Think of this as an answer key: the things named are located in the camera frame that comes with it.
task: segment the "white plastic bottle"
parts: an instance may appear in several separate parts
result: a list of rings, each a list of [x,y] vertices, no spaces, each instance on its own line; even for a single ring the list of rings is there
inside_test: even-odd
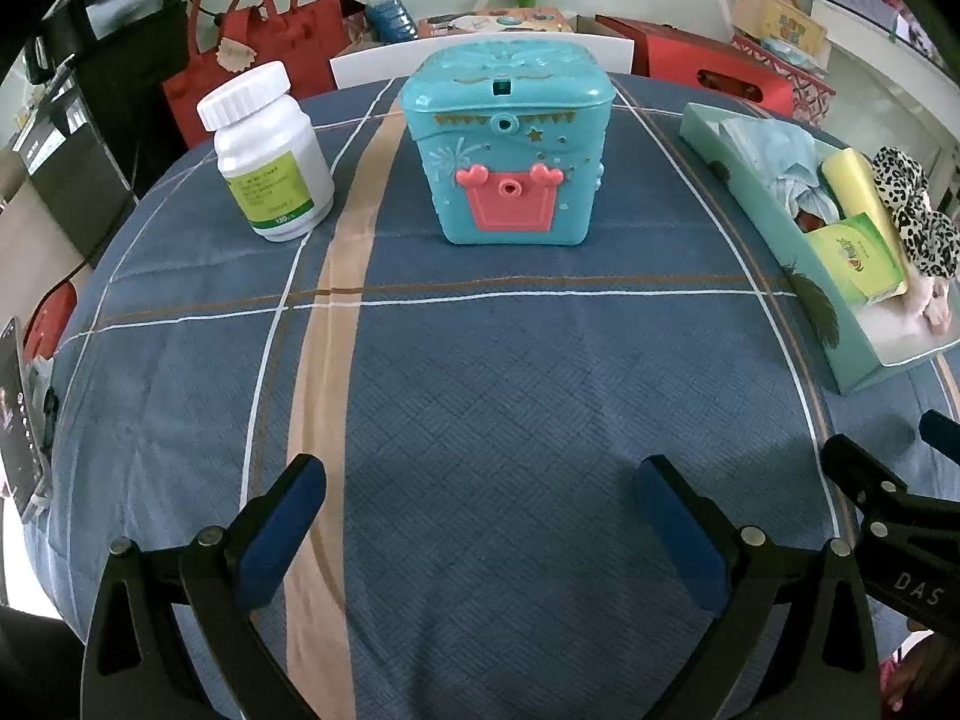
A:
[[[319,224],[333,205],[333,178],[282,62],[240,74],[197,103],[215,132],[217,167],[253,230],[291,241]]]

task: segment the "bottle label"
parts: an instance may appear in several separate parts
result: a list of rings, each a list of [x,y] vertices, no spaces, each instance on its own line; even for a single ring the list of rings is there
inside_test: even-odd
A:
[[[227,179],[250,223],[260,230],[280,227],[313,208],[304,175],[287,151],[256,170]]]

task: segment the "table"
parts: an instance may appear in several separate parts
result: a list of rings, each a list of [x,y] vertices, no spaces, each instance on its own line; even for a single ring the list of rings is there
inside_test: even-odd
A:
[[[690,100],[748,109],[614,82],[579,247],[445,242],[400,80],[304,103],[337,185],[308,238],[253,234],[209,143],[171,167],[56,354],[55,499],[28,547],[76,631],[112,538],[227,524],[307,449],[328,499],[256,624],[321,717],[638,717],[709,624],[635,508],[640,459],[803,547],[856,523],[818,466],[834,432],[960,497],[916,435],[924,410],[960,413],[960,356],[838,395],[773,256],[679,139]],[[904,620],[874,610],[886,653]]]

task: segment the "plastic water bottle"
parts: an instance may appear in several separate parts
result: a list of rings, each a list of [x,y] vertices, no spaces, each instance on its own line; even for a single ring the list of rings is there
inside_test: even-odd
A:
[[[416,40],[416,23],[400,0],[367,0],[367,20],[384,43]]]

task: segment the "yellow-green tissue packet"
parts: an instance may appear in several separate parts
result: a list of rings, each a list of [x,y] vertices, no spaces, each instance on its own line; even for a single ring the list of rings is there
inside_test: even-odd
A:
[[[853,307],[885,300],[904,283],[904,271],[866,213],[813,230],[806,240]]]

